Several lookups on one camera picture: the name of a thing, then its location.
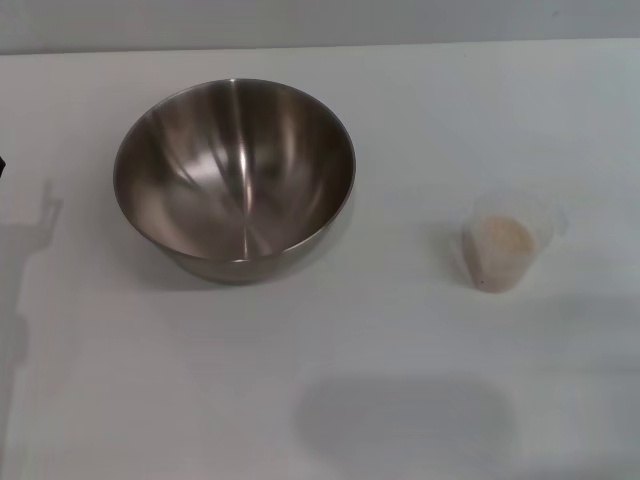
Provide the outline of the stainless steel mixing bowl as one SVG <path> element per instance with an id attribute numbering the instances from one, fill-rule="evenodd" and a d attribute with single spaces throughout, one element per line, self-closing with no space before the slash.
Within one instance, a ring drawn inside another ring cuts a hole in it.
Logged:
<path id="1" fill-rule="evenodd" d="M 310 94 L 220 79 L 160 101 L 130 128 L 113 188 L 128 223 L 181 269 L 251 284 L 299 263 L 347 205 L 356 153 Z"/>

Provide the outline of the clear plastic measuring cup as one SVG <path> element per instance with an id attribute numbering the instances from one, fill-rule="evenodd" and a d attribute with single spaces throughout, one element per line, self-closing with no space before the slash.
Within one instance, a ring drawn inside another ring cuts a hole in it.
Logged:
<path id="1" fill-rule="evenodd" d="M 461 229 L 472 283 L 485 293 L 512 290 L 567 227 L 559 208 L 528 192 L 502 190 L 478 198 Z"/>

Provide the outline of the white rice grains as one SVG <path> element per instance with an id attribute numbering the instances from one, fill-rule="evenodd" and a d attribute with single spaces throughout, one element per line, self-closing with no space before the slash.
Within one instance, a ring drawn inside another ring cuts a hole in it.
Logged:
<path id="1" fill-rule="evenodd" d="M 471 221 L 462 247 L 474 286 L 494 294 L 512 290 L 537 256 L 532 234 L 516 219 L 500 215 Z"/>

